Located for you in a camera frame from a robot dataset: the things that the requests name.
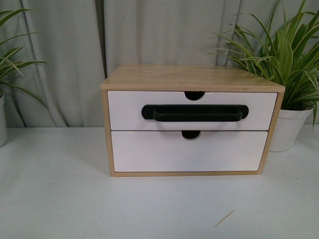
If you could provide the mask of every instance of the white surface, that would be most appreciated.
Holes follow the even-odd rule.
[[[112,130],[268,130],[277,93],[208,92],[197,100],[184,92],[108,91]],[[144,119],[144,105],[216,104],[247,105],[249,113],[239,122],[157,122]]]
[[[267,131],[112,131],[117,172],[256,171]]]
[[[262,175],[111,178],[103,128],[9,129],[3,239],[315,239],[319,127]],[[222,223],[215,225],[231,211]]]

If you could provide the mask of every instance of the wooden top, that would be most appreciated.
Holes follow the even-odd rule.
[[[284,92],[285,87],[235,67],[123,65],[101,90]]]

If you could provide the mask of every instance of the cabinet side panel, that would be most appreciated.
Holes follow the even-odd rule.
[[[108,92],[106,90],[102,90],[102,104],[103,104],[103,113],[104,113],[106,148],[108,152],[108,161],[109,161],[109,167],[110,167],[110,176],[114,176],[115,171],[114,171],[114,160],[113,160],[110,111],[109,111]]]

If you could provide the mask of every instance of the green leaf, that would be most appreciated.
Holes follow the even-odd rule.
[[[24,12],[24,11],[31,11],[31,9],[22,8],[22,9],[18,9],[18,10],[12,11],[12,12],[6,11],[6,12],[10,12],[10,13],[0,20],[0,26],[2,26],[6,21],[11,19],[13,16],[19,14],[20,12]]]

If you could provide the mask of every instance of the curtain fold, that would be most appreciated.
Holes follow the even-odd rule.
[[[11,29],[41,32],[21,37],[22,60],[44,60],[14,79],[47,103],[57,126],[103,126],[100,84],[105,78],[94,0],[11,0],[1,9],[33,9]],[[15,91],[27,126],[54,126],[47,111],[26,94]],[[22,126],[7,103],[8,126]]]

